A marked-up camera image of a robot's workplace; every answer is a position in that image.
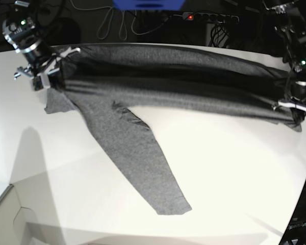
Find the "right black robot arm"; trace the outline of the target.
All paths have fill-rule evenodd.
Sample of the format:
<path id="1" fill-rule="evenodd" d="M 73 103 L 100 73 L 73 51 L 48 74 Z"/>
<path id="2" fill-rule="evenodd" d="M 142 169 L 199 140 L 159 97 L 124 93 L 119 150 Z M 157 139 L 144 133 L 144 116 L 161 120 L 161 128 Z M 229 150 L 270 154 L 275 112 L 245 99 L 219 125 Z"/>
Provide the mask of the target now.
<path id="1" fill-rule="evenodd" d="M 57 63 L 81 49 L 69 47 L 59 53 L 49 46 L 40 32 L 36 20 L 39 4 L 34 1 L 15 1 L 14 10 L 3 21 L 2 32 L 5 40 L 13 46 L 18 54 L 22 54 L 28 65 L 18 67 L 14 79 L 25 76 L 31 80 L 34 91 L 48 89 L 53 78 L 60 72 Z"/>

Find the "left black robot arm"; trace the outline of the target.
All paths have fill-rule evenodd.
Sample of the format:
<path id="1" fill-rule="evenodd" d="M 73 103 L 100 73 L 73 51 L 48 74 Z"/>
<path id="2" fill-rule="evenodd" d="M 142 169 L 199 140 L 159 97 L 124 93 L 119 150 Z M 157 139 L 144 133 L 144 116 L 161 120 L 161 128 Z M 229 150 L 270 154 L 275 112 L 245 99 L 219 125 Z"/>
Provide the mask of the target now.
<path id="1" fill-rule="evenodd" d="M 306 18 L 298 1 L 262 1 L 265 10 L 275 15 L 275 31 L 283 39 L 283 62 L 291 67 L 280 107 L 306 112 Z"/>

